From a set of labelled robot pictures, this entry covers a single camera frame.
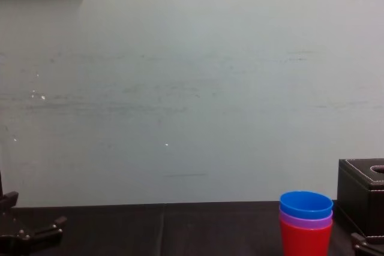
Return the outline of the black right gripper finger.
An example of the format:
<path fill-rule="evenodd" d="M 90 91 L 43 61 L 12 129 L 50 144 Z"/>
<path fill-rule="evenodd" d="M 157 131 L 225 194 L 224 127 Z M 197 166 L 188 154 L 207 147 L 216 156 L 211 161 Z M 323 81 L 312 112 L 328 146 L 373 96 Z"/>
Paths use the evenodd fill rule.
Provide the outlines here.
<path fill-rule="evenodd" d="M 358 233 L 351 234 L 355 256 L 383 256 L 383 245 L 373 245 Z"/>

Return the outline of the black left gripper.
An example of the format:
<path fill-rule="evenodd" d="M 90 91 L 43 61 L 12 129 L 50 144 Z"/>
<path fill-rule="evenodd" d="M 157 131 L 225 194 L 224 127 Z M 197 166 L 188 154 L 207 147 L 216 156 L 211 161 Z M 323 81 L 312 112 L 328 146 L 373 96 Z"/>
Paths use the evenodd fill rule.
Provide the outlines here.
<path fill-rule="evenodd" d="M 17 204 L 19 193 L 12 191 L 1 194 L 0 208 L 11 209 Z M 30 242 L 61 240 L 67 218 L 61 216 L 51 224 L 31 230 L 25 226 L 16 229 L 16 234 L 1 235 L 1 255 L 29 255 Z"/>

